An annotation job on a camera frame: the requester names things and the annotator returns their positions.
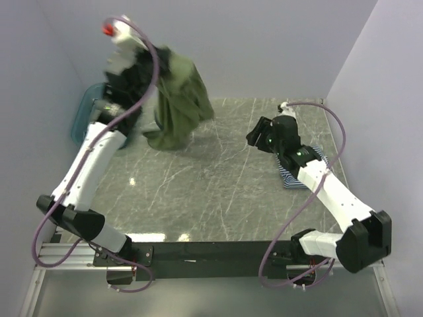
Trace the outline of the olive green tank top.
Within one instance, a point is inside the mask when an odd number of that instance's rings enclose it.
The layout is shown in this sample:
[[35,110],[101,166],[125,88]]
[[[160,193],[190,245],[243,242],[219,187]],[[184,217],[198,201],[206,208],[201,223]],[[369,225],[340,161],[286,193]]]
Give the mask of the olive green tank top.
[[146,131],[148,145],[158,151],[177,151],[189,144],[200,123],[214,119],[207,88],[194,62],[170,48],[157,48],[160,62],[154,110],[158,129]]

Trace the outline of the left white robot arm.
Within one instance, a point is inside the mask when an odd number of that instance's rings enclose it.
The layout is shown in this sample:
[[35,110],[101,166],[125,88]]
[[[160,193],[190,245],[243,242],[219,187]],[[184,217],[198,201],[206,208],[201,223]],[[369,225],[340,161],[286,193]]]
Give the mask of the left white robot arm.
[[50,195],[40,195],[36,206],[43,224],[54,225],[105,250],[116,265],[132,257],[132,240],[107,224],[91,208],[96,189],[115,152],[132,134],[161,75],[169,72],[171,51],[155,48],[120,50],[105,69],[106,81],[87,110],[84,140],[70,169]]

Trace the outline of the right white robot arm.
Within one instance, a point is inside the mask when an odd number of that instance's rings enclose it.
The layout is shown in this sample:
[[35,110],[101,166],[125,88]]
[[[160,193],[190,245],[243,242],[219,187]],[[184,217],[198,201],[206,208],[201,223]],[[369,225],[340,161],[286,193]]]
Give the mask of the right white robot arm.
[[292,236],[293,261],[304,264],[312,256],[332,258],[356,273],[391,254],[390,216],[360,201],[313,147],[302,144],[295,117],[262,116],[246,139],[250,146],[274,154],[280,168],[316,195],[342,231],[331,234],[307,229]]

